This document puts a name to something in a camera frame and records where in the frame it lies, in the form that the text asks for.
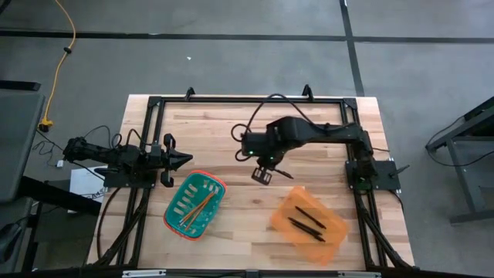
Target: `teal basket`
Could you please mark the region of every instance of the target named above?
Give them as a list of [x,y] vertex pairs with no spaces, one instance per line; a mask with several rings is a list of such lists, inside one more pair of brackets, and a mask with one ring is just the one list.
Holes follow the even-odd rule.
[[[205,200],[211,192],[216,193],[186,230],[197,212],[185,223],[181,223],[181,220]],[[199,239],[215,217],[225,193],[226,184],[219,178],[205,171],[195,170],[191,172],[168,205],[163,217],[164,224],[179,236],[190,240]]]

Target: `butcher block tabletop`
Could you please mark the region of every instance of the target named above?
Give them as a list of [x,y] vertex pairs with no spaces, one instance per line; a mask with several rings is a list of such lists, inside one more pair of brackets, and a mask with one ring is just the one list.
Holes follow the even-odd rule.
[[[120,129],[121,134],[126,136],[131,128],[142,131],[149,96],[129,96]],[[369,132],[373,147],[387,149],[377,99],[374,97],[356,99],[360,123],[363,129]],[[306,144],[289,151],[278,168],[290,173],[294,179],[273,173],[269,186],[261,185],[251,179],[252,171],[257,165],[255,159],[246,162],[235,160],[235,152],[240,149],[240,143],[234,141],[230,135],[230,130],[235,124],[247,124],[258,105],[258,103],[166,103],[161,142],[164,134],[171,133],[177,141],[176,150],[193,154],[194,158],[178,171],[172,172],[175,179],[174,188],[165,188],[158,180],[152,190],[140,250],[139,268],[365,270],[354,196],[347,187],[344,170],[344,163],[347,160],[345,146]],[[341,124],[338,105],[301,103],[297,106],[317,124],[326,122]],[[156,114],[153,114],[148,142],[153,135]],[[284,116],[299,117],[299,114],[287,103],[265,104],[255,116],[251,129],[254,132],[264,131],[268,123]],[[130,143],[139,145],[137,137],[132,137]],[[385,151],[374,151],[374,157],[376,160],[385,160],[389,158],[389,154]],[[228,186],[217,215],[209,224],[205,235],[198,241],[181,238],[163,222],[165,210],[178,186],[192,170],[207,171],[223,180]],[[272,213],[297,185],[303,186],[314,198],[337,213],[350,227],[346,239],[341,243],[333,260],[326,266],[307,261],[291,243],[270,226]],[[107,193],[105,201],[112,191]],[[129,193],[129,188],[122,188],[109,205],[101,230],[103,253],[122,229]],[[383,234],[400,256],[413,265],[400,202],[390,192],[375,192],[375,198]],[[374,237],[369,236],[369,241],[374,262],[377,262]],[[130,257],[133,243],[134,233],[130,235],[127,258]],[[95,233],[88,263],[96,259]]]

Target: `chopstick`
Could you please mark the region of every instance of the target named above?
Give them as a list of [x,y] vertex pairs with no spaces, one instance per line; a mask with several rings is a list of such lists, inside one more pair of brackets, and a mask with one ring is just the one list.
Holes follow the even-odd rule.
[[187,231],[187,230],[191,227],[192,223],[194,223],[194,220],[195,220],[195,219],[196,219],[196,218],[197,218],[197,217],[201,214],[202,209],[203,209],[203,208],[204,208],[207,204],[208,204],[208,203],[206,202],[206,203],[204,203],[204,204],[202,204],[202,205],[201,205],[201,208],[199,208],[198,213],[196,213],[196,214],[194,215],[194,218],[192,218],[192,220],[188,223],[187,228],[185,228],[185,231]]
[[199,208],[201,208],[205,203],[209,202],[209,199],[211,199],[214,194],[215,194],[214,191],[209,193],[209,195],[204,200],[202,200],[202,202],[199,203],[199,205],[193,208],[186,216],[184,216],[184,218],[182,218],[182,220],[180,220],[179,224],[183,225],[189,218],[191,218],[194,212],[196,212]]

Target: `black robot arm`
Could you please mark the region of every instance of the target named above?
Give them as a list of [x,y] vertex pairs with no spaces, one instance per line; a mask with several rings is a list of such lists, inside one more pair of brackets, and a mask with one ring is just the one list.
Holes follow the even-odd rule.
[[105,177],[105,187],[152,188],[158,169],[164,169],[161,183],[173,187],[170,171],[177,171],[192,159],[191,154],[176,151],[175,144],[173,136],[165,134],[165,150],[159,144],[152,144],[151,150],[147,152],[130,144],[114,148],[101,147],[88,143],[84,137],[76,137],[69,140],[63,155],[64,160],[69,162],[90,159],[108,164],[107,168],[95,170]]
[[258,157],[259,167],[252,178],[267,185],[271,180],[268,171],[277,171],[288,178],[292,176],[276,169],[285,153],[307,143],[349,144],[357,162],[356,173],[362,178],[377,175],[376,162],[369,134],[358,124],[312,124],[299,117],[283,117],[266,126],[265,133],[246,132],[242,135],[242,155]]

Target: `black marker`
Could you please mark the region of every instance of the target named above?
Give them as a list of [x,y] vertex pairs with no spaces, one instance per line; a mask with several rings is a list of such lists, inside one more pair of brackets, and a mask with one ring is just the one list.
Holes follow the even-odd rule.
[[320,242],[326,242],[326,240],[324,240],[323,238],[321,238],[320,236],[318,235],[314,235],[313,233],[311,233],[310,231],[306,230],[302,225],[299,225],[297,224],[296,222],[291,222],[292,225],[294,225],[295,227],[303,230],[304,232],[306,232],[308,235],[312,236],[314,239],[317,239],[318,241]]
[[305,216],[307,216],[310,220],[314,221],[314,223],[316,223],[316,225],[318,225],[320,228],[323,228],[323,229],[326,228],[326,226],[323,225],[323,223],[317,221],[317,219],[315,219],[314,217],[312,217],[309,213],[307,213],[303,209],[299,208],[298,206],[295,206],[295,209],[298,210],[299,212],[302,212],[302,214],[304,214]]
[[289,217],[288,220],[291,221],[291,223],[294,223],[294,224],[297,224],[297,225],[303,227],[307,232],[309,232],[315,236],[321,236],[322,235],[322,233],[320,233],[319,231],[317,231],[313,228],[310,228],[309,226],[307,226],[307,225],[303,224],[302,222],[297,221],[291,217]]

